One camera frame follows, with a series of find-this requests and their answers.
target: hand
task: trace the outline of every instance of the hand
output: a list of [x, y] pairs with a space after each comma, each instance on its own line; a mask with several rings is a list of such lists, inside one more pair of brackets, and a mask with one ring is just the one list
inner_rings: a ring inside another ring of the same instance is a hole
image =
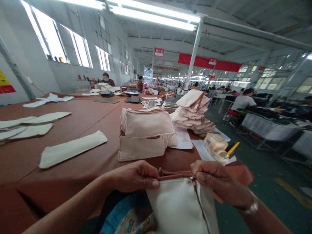
[[191, 164], [191, 173], [201, 184], [212, 188], [225, 202], [242, 210], [252, 205], [251, 193], [221, 163], [197, 160]]
[[114, 169], [108, 173], [113, 186], [120, 192], [134, 192], [139, 189], [156, 189], [159, 182], [158, 170], [146, 161], [140, 160]]

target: chair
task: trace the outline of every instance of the chair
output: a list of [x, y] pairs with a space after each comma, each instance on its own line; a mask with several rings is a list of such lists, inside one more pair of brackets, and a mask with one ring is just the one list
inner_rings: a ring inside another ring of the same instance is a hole
[[239, 113], [234, 112], [233, 110], [228, 110], [223, 117], [223, 123], [222, 125], [225, 127], [235, 127], [237, 124], [237, 121], [241, 118], [242, 116]]

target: red banner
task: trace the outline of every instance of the red banner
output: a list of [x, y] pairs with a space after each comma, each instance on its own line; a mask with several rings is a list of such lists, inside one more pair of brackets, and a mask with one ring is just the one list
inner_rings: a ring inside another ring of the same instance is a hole
[[[178, 63], [189, 65], [191, 62], [191, 57], [192, 57], [191, 55], [180, 53]], [[207, 59], [207, 58], [196, 56], [194, 66], [216, 69], [216, 70], [221, 70], [221, 71], [229, 71], [229, 72], [238, 72], [240, 67], [242, 66], [242, 63], [233, 63], [233, 62], [226, 62], [226, 61], [220, 61], [220, 60], [217, 60], [216, 61], [217, 63], [214, 66], [213, 64], [209, 64], [210, 60], [211, 60], [210, 58]]]
[[265, 70], [265, 68], [266, 68], [266, 67], [259, 67], [257, 72], [258, 72], [258, 73], [262, 73], [262, 72]]

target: man in white shirt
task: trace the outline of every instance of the man in white shirt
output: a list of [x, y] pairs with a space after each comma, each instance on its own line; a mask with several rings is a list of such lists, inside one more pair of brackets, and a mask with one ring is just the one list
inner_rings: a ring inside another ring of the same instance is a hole
[[238, 108], [245, 109], [247, 106], [256, 106], [257, 104], [254, 102], [254, 100], [251, 98], [251, 96], [254, 93], [254, 89], [246, 89], [243, 93], [243, 95], [238, 96], [233, 106], [231, 107], [231, 110], [237, 110]]

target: poster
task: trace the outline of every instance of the poster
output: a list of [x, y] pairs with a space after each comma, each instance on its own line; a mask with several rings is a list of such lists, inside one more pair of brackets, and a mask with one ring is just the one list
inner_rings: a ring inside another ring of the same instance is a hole
[[0, 69], [0, 94], [2, 93], [15, 93], [15, 89], [11, 85], [11, 83], [8, 81], [6, 76], [3, 74], [3, 72]]

